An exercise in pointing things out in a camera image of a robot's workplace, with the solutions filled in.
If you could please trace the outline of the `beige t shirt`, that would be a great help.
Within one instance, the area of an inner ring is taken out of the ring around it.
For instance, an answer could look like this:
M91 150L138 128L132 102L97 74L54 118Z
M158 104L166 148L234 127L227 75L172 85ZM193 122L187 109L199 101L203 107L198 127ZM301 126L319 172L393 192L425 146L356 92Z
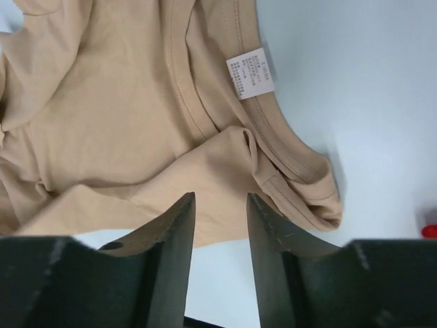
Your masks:
M1 233L135 229L194 192L197 247L246 238L246 197L339 227L330 162L230 66L254 1L17 1L1 34Z

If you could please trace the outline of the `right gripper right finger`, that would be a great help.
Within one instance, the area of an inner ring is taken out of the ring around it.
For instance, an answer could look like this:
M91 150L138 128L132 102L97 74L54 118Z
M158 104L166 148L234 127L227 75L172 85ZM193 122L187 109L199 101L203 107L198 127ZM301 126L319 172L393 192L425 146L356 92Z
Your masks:
M435 327L436 242L338 247L247 198L262 327Z

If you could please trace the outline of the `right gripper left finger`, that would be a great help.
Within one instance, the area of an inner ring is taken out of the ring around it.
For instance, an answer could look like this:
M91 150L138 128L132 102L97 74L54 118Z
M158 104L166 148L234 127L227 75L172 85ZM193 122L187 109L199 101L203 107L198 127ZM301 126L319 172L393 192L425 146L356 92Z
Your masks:
M182 327L195 195L100 249L70 236L1 239L2 327Z

